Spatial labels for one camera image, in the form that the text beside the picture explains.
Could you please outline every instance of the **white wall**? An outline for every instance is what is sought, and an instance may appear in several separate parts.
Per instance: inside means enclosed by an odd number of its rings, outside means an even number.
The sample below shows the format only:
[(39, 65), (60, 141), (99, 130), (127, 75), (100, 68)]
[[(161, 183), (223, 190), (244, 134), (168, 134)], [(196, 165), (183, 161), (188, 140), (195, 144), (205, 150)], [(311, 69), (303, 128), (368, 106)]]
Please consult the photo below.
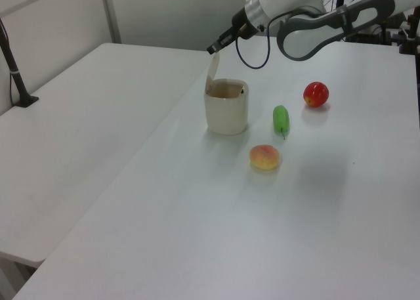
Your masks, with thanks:
[(122, 43), (204, 51), (245, 0), (112, 0)]
[[(30, 93), (111, 41), (102, 0), (38, 0), (2, 20)], [(10, 107), (9, 69), (0, 53), (0, 114)]]

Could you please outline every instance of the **white tabletop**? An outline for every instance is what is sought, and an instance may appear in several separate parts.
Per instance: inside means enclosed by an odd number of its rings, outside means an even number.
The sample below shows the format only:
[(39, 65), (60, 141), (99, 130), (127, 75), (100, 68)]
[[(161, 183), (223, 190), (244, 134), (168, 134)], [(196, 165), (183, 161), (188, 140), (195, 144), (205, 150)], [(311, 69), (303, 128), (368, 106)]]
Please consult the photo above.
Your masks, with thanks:
[[(241, 47), (263, 60), (263, 38)], [(334, 43), (306, 62), (273, 50), (251, 71), (229, 47), (217, 77), (249, 84), (247, 131), (207, 130), (202, 74), (16, 300), (418, 298), (414, 58)], [(316, 80), (330, 98), (311, 110), (302, 93)], [(257, 144), (278, 148), (278, 171), (250, 166)]]
[(210, 62), (105, 44), (0, 117), (0, 256), (38, 266)]

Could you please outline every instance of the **peach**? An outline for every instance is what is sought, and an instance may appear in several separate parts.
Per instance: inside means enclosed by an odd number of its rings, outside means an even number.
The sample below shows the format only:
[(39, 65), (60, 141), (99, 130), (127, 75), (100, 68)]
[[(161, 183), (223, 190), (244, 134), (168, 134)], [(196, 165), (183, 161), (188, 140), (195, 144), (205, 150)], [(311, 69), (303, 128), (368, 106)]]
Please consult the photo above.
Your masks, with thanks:
[(249, 152), (251, 163), (262, 170), (275, 169), (278, 166), (280, 157), (277, 149), (268, 144), (255, 146)]

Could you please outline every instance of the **white cup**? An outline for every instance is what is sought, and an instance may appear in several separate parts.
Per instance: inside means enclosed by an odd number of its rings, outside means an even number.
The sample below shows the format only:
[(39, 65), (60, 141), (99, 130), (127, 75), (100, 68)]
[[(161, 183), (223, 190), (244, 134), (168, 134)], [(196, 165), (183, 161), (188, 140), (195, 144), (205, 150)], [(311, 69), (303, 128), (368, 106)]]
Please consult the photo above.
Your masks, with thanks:
[(204, 92), (207, 126), (216, 134), (237, 135), (247, 126), (249, 88), (242, 80), (214, 80), (218, 65), (219, 54), (216, 54)]

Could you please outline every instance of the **green vegetable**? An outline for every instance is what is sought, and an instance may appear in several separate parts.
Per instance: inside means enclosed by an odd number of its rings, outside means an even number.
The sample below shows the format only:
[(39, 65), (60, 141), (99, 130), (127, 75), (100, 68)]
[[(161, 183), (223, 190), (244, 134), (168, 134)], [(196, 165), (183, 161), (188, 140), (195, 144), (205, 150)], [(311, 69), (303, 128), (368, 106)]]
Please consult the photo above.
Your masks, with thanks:
[(276, 106), (273, 111), (273, 124), (274, 130), (281, 133), (284, 138), (284, 134), (289, 131), (289, 112), (282, 105)]

